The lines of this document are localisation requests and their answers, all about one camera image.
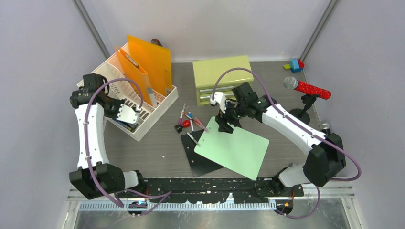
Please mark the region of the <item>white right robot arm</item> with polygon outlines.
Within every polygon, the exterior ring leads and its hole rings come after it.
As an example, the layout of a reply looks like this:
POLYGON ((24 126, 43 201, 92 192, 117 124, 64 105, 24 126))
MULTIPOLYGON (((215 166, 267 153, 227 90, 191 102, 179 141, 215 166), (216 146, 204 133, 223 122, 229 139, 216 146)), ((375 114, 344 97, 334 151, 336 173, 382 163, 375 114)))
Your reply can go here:
POLYGON ((231 134, 245 117, 256 119, 277 130, 294 143, 306 156, 303 164, 288 166, 273 177, 273 191, 286 195, 292 186, 312 183, 324 186, 346 166, 342 139, 337 134, 317 131, 287 112, 267 95, 258 97, 249 83, 244 82, 232 89, 235 101, 228 101, 223 92, 212 92, 210 104, 218 105, 220 111, 215 120, 219 132, 231 134))

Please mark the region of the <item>thick orange binder folder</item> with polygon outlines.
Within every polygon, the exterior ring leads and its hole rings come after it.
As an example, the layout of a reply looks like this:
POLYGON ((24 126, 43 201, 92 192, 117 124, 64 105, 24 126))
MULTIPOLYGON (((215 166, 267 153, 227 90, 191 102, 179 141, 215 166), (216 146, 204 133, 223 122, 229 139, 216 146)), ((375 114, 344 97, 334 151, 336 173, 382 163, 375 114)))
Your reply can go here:
POLYGON ((124 70, 125 77, 133 80, 140 87, 140 90, 138 90, 136 87, 132 86, 133 89, 138 94, 142 92, 144 102, 156 108, 158 106, 158 103, 151 87, 147 72, 122 48, 115 48, 115 51, 121 67, 124 70))

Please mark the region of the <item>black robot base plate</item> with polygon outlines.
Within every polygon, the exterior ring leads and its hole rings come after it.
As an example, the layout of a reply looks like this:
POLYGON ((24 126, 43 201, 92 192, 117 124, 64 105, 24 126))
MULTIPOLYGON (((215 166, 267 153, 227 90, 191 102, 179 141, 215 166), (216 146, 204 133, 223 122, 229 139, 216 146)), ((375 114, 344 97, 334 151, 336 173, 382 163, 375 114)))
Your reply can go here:
POLYGON ((281 188, 271 178, 148 178, 132 189, 150 196, 171 192, 163 202, 176 204, 224 203, 228 197, 237 204, 264 203, 266 198, 304 196, 302 186, 281 188))

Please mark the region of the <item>white plastic file rack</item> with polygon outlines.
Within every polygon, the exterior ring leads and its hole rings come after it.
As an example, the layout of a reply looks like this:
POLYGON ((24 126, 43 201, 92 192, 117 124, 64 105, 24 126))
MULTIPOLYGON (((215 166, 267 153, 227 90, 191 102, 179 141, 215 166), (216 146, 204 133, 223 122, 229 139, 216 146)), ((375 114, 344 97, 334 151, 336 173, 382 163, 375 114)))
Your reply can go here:
MULTIPOLYGON (((121 48, 129 54, 128 42, 121 48)), ((118 78, 126 78, 116 53, 99 65, 93 72, 106 77, 108 81, 118 78)), ((111 90, 108 96, 114 99, 124 100, 126 105, 136 107, 139 110, 139 121, 136 123, 137 127, 135 132, 132 133, 128 131, 126 128, 118 124, 116 119, 108 117, 104 117, 104 119, 110 121, 135 140, 140 141, 153 127, 153 125, 163 116, 168 108, 176 101, 179 95, 177 87, 175 87, 173 84, 172 91, 167 96, 163 96, 153 89, 158 103, 158 106, 154 108, 148 103, 144 102, 142 92, 138 94, 132 86, 133 85, 129 82, 124 81, 112 83, 110 85, 111 90)))

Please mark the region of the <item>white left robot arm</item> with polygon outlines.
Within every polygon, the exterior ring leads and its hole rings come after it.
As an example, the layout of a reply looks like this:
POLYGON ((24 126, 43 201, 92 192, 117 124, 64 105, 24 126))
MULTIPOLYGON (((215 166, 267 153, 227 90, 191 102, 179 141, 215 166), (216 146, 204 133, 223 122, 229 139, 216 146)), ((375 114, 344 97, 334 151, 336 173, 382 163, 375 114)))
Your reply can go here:
POLYGON ((146 184, 138 170, 123 172, 110 164, 104 141, 104 118, 134 127, 142 105, 129 106, 123 99, 110 97, 106 77, 90 73, 83 76, 83 86, 73 91, 70 104, 79 127, 79 160, 77 170, 70 172, 71 184, 87 199, 110 196, 128 189, 134 197, 146 193, 146 184))

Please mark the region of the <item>Nineteen Eighty-Four dark book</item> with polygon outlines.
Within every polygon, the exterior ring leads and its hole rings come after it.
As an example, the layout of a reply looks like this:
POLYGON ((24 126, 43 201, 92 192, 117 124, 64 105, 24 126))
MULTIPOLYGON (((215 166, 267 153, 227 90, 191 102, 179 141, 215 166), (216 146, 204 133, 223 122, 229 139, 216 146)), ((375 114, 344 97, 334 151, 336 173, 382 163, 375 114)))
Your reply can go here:
POLYGON ((136 127, 137 127, 136 124, 130 124, 130 123, 122 122, 119 120, 116 120, 116 122, 132 133, 135 132, 136 127))

